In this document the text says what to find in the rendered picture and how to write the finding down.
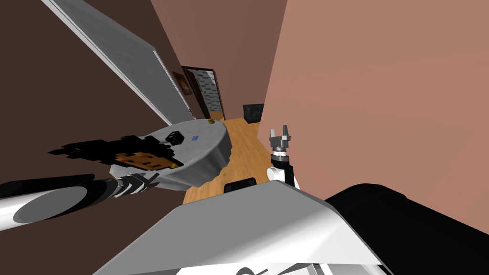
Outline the black chair with brown seat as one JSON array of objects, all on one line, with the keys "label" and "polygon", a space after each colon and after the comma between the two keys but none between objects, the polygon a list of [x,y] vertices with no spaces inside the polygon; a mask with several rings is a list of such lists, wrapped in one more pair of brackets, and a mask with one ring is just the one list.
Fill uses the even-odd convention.
[{"label": "black chair with brown seat", "polygon": [[66,144],[60,149],[50,151],[52,155],[66,155],[70,159],[98,161],[106,165],[137,168],[144,171],[170,169],[171,163],[184,163],[177,160],[170,145],[161,144],[153,136],[139,138],[125,136],[118,140],[102,139]]}]

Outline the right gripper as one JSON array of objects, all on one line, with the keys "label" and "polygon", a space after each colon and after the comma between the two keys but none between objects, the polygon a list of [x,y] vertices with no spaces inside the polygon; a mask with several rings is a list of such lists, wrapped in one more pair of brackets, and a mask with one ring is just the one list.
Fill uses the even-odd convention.
[{"label": "right gripper", "polygon": [[272,154],[286,154],[290,140],[291,136],[289,135],[287,125],[282,126],[282,136],[276,136],[275,131],[271,129],[269,141]]}]

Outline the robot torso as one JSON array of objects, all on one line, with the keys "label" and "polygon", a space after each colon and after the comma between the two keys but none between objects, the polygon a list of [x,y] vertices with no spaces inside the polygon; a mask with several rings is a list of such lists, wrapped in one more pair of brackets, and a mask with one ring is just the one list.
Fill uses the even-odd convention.
[{"label": "robot torso", "polygon": [[280,181],[187,203],[93,275],[392,275],[329,203]]}]

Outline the dark brown door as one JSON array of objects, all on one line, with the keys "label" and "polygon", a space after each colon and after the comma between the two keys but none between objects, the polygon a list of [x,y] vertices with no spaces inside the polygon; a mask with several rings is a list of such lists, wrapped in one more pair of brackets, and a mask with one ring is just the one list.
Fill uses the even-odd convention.
[{"label": "dark brown door", "polygon": [[201,107],[204,118],[225,120],[225,112],[215,70],[201,67],[182,67],[190,88]]}]

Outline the small black box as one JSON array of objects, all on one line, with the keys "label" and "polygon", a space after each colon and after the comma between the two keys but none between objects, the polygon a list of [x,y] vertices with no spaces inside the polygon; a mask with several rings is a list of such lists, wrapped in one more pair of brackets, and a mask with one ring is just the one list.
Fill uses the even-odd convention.
[{"label": "small black box", "polygon": [[170,146],[180,145],[183,143],[184,139],[185,137],[181,132],[173,131],[165,138],[165,144]]}]

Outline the brown picture on wall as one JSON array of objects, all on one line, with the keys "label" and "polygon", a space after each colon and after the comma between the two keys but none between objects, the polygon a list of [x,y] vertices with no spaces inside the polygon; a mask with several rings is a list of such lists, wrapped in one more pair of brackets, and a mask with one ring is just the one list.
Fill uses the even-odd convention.
[{"label": "brown picture on wall", "polygon": [[192,95],[192,90],[187,83],[187,80],[184,75],[177,73],[177,72],[172,72],[173,76],[175,77],[177,83],[179,84],[181,91],[183,92],[184,95]]}]

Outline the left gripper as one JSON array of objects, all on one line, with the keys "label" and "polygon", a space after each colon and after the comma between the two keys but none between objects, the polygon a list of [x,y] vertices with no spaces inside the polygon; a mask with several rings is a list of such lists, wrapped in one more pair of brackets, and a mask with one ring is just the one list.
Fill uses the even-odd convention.
[{"label": "left gripper", "polygon": [[131,181],[131,187],[128,190],[128,194],[143,192],[149,188],[157,186],[159,184],[158,182],[156,182],[156,178],[158,176],[159,173],[155,173],[149,178],[146,178],[145,174],[143,173],[129,175],[128,180]]}]

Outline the black cabinet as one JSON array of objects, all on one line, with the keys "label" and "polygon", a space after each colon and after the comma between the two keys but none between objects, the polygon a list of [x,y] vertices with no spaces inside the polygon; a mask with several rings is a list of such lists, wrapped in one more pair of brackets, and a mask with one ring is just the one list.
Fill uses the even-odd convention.
[{"label": "black cabinet", "polygon": [[264,104],[243,105],[244,120],[248,124],[259,123],[261,121]]}]

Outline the round grey table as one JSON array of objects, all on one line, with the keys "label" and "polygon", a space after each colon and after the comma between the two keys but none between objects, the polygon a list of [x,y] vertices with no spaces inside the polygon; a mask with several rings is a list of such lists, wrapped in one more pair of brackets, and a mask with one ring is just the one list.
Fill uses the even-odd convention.
[{"label": "round grey table", "polygon": [[158,188],[186,191],[191,186],[200,187],[216,178],[228,165],[232,143],[224,123],[209,124],[206,119],[185,121],[152,132],[151,136],[163,141],[173,131],[185,137],[182,144],[171,147],[175,158],[184,166],[159,170]]}]

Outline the grey door leaf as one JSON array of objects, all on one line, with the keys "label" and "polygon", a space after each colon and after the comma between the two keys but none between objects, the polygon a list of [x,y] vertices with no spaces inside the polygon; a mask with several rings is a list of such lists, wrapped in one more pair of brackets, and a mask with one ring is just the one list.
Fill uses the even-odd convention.
[{"label": "grey door leaf", "polygon": [[83,0],[41,0],[167,125],[195,119],[154,46]]}]

